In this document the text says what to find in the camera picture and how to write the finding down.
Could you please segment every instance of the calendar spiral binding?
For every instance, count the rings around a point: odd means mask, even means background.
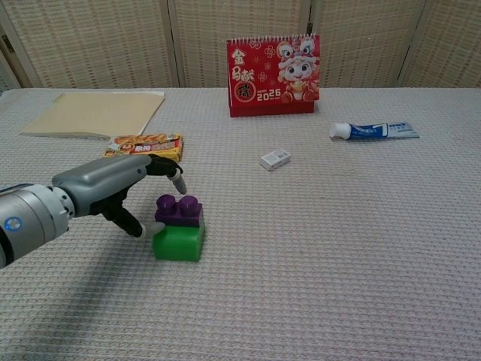
[[[315,38],[317,34],[315,32],[311,34],[294,34],[294,35],[264,35],[264,36],[252,36],[252,37],[242,37],[242,38],[230,38],[231,44],[249,44],[251,42],[265,43],[265,42],[279,42],[279,41],[292,41],[292,39],[303,38],[305,36],[310,36]]]

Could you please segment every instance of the blue circular logo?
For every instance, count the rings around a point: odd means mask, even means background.
[[[22,220],[19,217],[9,217],[4,223],[7,231],[15,232],[22,228]]]

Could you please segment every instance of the yellow snack box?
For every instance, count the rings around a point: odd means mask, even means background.
[[[125,135],[109,140],[104,156],[123,154],[156,154],[180,162],[183,150],[181,133],[154,135]]]

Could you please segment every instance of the toothpaste cap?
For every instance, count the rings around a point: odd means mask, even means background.
[[[351,136],[351,125],[348,123],[335,123],[329,131],[331,138],[349,139]]]

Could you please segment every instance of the beige paper folder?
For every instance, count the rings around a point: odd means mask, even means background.
[[[64,93],[22,135],[100,137],[142,134],[163,92]]]

